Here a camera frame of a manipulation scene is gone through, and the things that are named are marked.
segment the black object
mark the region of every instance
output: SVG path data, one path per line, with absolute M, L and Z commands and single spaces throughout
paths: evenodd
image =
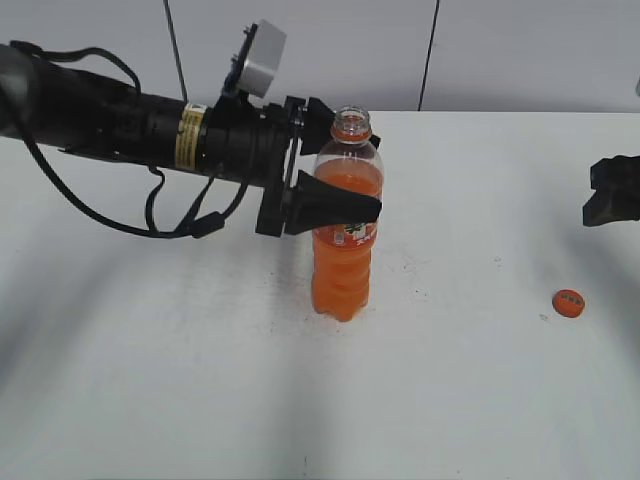
M 593 196 L 582 208 L 582 222 L 595 227 L 640 220 L 640 157 L 618 155 L 591 167 Z
M 283 228 L 296 234 L 323 225 L 377 219 L 381 208 L 377 199 L 319 180 L 310 182 L 305 175 L 300 176 L 298 185 L 290 185 L 298 140 L 302 140 L 301 153 L 306 155 L 317 153 L 330 139 L 333 112 L 318 99 L 307 104 L 304 99 L 287 97 L 284 106 L 269 104 L 258 109 L 249 103 L 246 92 L 234 87 L 237 70 L 233 70 L 213 108 L 191 105 L 142 93 L 135 73 L 102 49 L 47 52 L 26 42 L 11 45 L 0 45 L 0 135 L 22 139 L 65 198 L 104 225 L 147 237 L 199 238 L 224 226 L 249 185 L 264 188 L 257 233 L 280 236 Z M 116 64 L 134 87 L 52 63 L 90 54 Z M 184 151 L 179 154 L 181 135 Z M 379 144 L 377 137 L 372 141 Z M 120 224 L 85 205 L 55 174 L 36 143 L 53 145 L 72 155 L 147 166 L 160 177 L 145 206 L 148 229 Z M 285 170 L 290 145 L 292 154 Z M 159 232 L 153 221 L 153 203 L 164 184 L 159 168 L 209 177 L 172 232 Z M 196 218 L 214 178 L 240 183 L 238 192 L 222 213 Z

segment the plastic bottle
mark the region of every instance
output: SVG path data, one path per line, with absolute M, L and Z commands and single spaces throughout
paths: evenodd
M 369 113 L 344 107 L 335 116 L 329 141 L 315 163 L 314 175 L 345 190 L 382 196 L 382 160 L 369 142 Z M 334 225 L 313 231 L 313 305 L 341 322 L 349 321 L 369 300 L 371 248 L 377 223 Z

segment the table surface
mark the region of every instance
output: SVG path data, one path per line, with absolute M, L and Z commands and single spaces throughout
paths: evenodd
M 0 478 L 637 478 L 640 225 L 587 229 L 581 207 L 591 164 L 640 153 L 640 115 L 372 122 L 384 210 L 348 324 L 313 312 L 308 234 L 252 233 L 257 189 L 210 238 L 140 239 L 1 140 Z M 142 224 L 144 168 L 45 153 Z M 202 183 L 170 175 L 159 224 Z

